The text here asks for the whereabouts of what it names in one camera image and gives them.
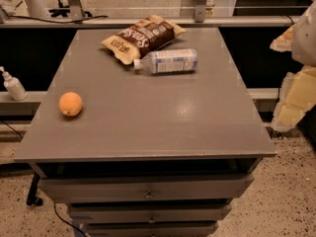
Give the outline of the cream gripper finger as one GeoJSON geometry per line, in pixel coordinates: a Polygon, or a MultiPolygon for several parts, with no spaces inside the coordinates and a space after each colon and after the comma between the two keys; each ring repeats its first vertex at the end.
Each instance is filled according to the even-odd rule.
{"type": "Polygon", "coordinates": [[[282,35],[273,40],[270,49],[278,52],[292,51],[293,30],[295,25],[289,27],[282,35]]]}
{"type": "Polygon", "coordinates": [[[287,132],[296,127],[316,105],[316,68],[304,65],[297,73],[288,72],[279,91],[271,128],[287,132]]]}

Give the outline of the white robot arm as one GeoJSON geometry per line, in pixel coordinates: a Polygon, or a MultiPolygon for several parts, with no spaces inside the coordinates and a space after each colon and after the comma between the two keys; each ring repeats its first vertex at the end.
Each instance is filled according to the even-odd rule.
{"type": "Polygon", "coordinates": [[[285,75],[271,122],[273,130],[287,132],[316,105],[316,1],[273,40],[270,49],[290,51],[292,59],[303,65],[299,72],[285,75]]]}

